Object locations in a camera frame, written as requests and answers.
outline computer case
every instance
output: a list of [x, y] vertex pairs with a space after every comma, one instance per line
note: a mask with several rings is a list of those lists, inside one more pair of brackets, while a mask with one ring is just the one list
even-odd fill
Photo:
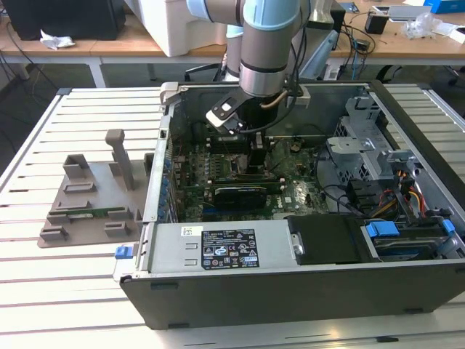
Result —
[[3, 0], [21, 40], [41, 31], [73, 39], [115, 40], [126, 21], [124, 0]]

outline gray plastic stand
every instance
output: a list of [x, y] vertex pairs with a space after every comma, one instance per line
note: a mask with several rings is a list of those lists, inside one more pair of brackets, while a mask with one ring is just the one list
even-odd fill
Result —
[[124, 131], [105, 138], [115, 162], [88, 164], [83, 155], [69, 155], [66, 176], [40, 234], [41, 248], [137, 241], [142, 229], [153, 154], [130, 161]]

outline blue clip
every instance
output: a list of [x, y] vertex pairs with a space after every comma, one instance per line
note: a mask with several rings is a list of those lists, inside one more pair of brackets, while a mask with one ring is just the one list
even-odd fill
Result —
[[130, 260], [132, 256], [132, 246], [120, 246], [115, 251], [115, 258], [117, 260]]
[[400, 232], [394, 222], [371, 222], [367, 227], [368, 235], [371, 238], [377, 236], [399, 236]]
[[450, 220], [443, 220], [442, 226], [444, 227], [445, 231], [448, 232], [449, 236], [452, 236], [456, 232], [456, 227]]

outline power supply label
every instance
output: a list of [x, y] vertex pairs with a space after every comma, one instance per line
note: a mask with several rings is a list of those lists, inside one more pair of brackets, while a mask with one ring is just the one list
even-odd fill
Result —
[[258, 268], [259, 252], [255, 230], [213, 230], [202, 232], [202, 268]]

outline blue box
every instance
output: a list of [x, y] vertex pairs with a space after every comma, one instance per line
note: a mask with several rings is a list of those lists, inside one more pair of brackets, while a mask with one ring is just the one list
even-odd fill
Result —
[[465, 12], [465, 0], [425, 0], [424, 6], [432, 6], [432, 13]]

